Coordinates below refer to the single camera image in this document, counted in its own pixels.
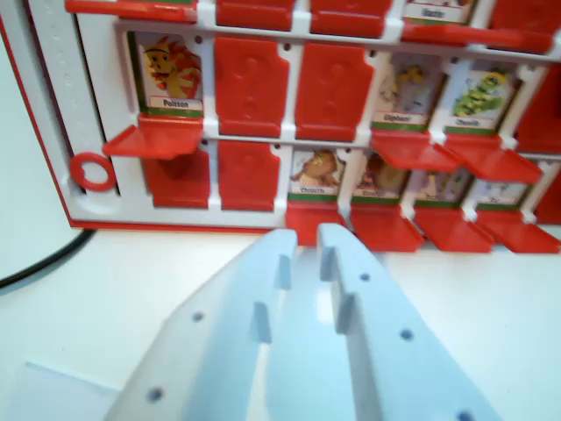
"black cable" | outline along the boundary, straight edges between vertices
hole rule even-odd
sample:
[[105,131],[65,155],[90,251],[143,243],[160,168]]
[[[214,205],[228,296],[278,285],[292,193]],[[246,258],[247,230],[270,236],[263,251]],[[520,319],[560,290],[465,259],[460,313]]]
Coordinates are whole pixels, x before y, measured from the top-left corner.
[[66,244],[64,247],[54,252],[50,256],[47,256],[45,259],[40,260],[37,263],[33,263],[30,267],[20,270],[13,275],[0,279],[0,289],[12,285],[17,281],[21,281],[27,276],[36,274],[40,270],[43,270],[44,268],[51,266],[53,263],[64,259],[70,254],[76,252],[80,249],[80,247],[86,244],[89,239],[91,239],[95,232],[96,230],[83,230],[78,235],[76,235],[76,237],[72,241],[70,241],[68,244]]

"red plastic ring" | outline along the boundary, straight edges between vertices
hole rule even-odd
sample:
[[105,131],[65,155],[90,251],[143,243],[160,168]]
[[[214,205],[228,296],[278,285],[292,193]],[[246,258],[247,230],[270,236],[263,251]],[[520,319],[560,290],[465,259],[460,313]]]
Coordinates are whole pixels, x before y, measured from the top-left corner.
[[[86,179],[86,172],[82,168],[82,165],[86,162],[93,162],[102,167],[105,170],[105,174],[107,174],[107,180],[104,182],[91,182]],[[102,155],[93,152],[78,153],[72,158],[70,161],[70,174],[75,182],[86,190],[105,191],[113,189],[115,184],[117,184],[117,178],[115,177],[115,171],[111,162]]]

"green strip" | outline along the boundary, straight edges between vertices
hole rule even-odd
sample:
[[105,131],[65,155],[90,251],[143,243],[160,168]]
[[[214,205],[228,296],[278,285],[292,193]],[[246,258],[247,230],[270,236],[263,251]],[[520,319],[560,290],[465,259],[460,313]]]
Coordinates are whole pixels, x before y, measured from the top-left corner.
[[480,203],[478,211],[518,211],[517,204]]
[[439,202],[439,201],[430,201],[430,200],[417,200],[415,202],[415,207],[419,208],[457,208],[459,207],[460,202]]
[[195,117],[203,116],[199,110],[173,110],[167,108],[154,108],[146,105],[146,95],[144,93],[144,85],[142,83],[142,73],[140,72],[140,62],[138,61],[137,39],[134,32],[126,34],[129,43],[129,53],[131,55],[132,73],[134,74],[134,85],[137,90],[138,108],[140,112],[150,114],[152,116],[172,116],[172,117]]
[[447,133],[483,134],[485,136],[492,136],[495,134],[494,129],[468,129],[464,127],[446,127],[444,130]]
[[153,108],[140,105],[140,110],[152,116],[173,116],[173,117],[202,117],[202,111],[197,110],[169,110],[166,108]]
[[351,203],[377,203],[377,204],[398,204],[400,199],[386,199],[383,197],[357,197],[354,196]]
[[337,196],[334,195],[301,195],[299,193],[288,193],[288,200],[295,200],[299,202],[327,202],[333,203],[337,201]]
[[401,130],[402,132],[424,132],[425,125],[405,125],[400,123],[373,122],[372,128],[378,130]]
[[151,3],[168,3],[168,4],[192,4],[196,0],[140,0],[142,2]]

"character card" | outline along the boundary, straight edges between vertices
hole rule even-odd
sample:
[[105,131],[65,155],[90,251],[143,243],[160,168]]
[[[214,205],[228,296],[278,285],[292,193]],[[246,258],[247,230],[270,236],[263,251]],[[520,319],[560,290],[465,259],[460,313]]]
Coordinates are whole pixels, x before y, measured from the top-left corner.
[[476,0],[407,0],[403,17],[414,24],[465,25],[475,3]]
[[444,80],[441,63],[433,55],[393,54],[376,97],[373,127],[423,131]]
[[453,105],[447,132],[494,134],[517,89],[516,65],[475,61]]
[[343,170],[335,150],[295,150],[288,199],[337,200]]
[[454,173],[427,171],[417,194],[417,200],[457,203],[462,198],[470,179],[471,174],[466,168],[459,168]]
[[408,171],[393,168],[382,158],[372,153],[366,160],[365,169],[353,192],[354,203],[379,202],[380,199],[399,199]]
[[152,32],[129,32],[127,38],[140,110],[201,117],[201,58],[183,38]]
[[488,182],[479,203],[517,205],[527,189],[528,184],[521,182]]

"red flip-up tile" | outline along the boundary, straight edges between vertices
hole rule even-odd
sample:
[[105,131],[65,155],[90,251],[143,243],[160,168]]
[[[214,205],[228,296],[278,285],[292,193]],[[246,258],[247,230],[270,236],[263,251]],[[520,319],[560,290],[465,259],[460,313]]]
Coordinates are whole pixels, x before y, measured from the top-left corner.
[[521,212],[480,210],[476,224],[515,253],[559,253],[561,241],[534,224],[525,224]]
[[268,143],[218,142],[218,188],[222,209],[273,211],[280,159]]
[[414,252],[424,242],[399,206],[356,204],[351,222],[360,241],[374,252]]
[[499,136],[448,134],[446,147],[479,179],[534,184],[542,170],[518,153],[501,148]]
[[516,130],[517,150],[561,153],[560,97],[561,66],[550,66]]
[[70,13],[92,13],[114,15],[126,19],[149,19],[166,22],[194,24],[197,20],[196,1],[190,4],[145,2],[138,0],[66,0],[66,10]]
[[277,47],[272,41],[217,38],[217,114],[222,134],[281,135],[289,65],[279,57]]
[[144,160],[146,183],[156,206],[208,208],[209,155],[199,149],[172,160]]
[[444,252],[489,253],[494,240],[461,209],[416,208],[415,223]]
[[339,215],[336,203],[288,201],[285,223],[288,229],[298,234],[298,245],[315,247],[317,227],[320,224],[346,226]]
[[391,0],[310,0],[313,33],[379,38]]
[[351,142],[365,108],[373,68],[356,46],[306,44],[298,84],[298,139]]
[[179,155],[193,153],[201,136],[201,118],[140,114],[138,127],[131,125],[103,145],[103,153],[171,160]]
[[561,173],[543,195],[534,214],[538,224],[561,224]]
[[401,39],[409,42],[437,43],[453,46],[485,44],[494,48],[545,53],[552,38],[537,32],[509,29],[473,28],[463,25],[417,25],[406,23]]
[[217,0],[217,23],[290,31],[294,5],[295,0]]
[[459,158],[445,147],[431,144],[428,133],[376,130],[371,144],[394,168],[450,173],[459,166]]
[[552,37],[561,26],[559,0],[497,0],[489,27]]

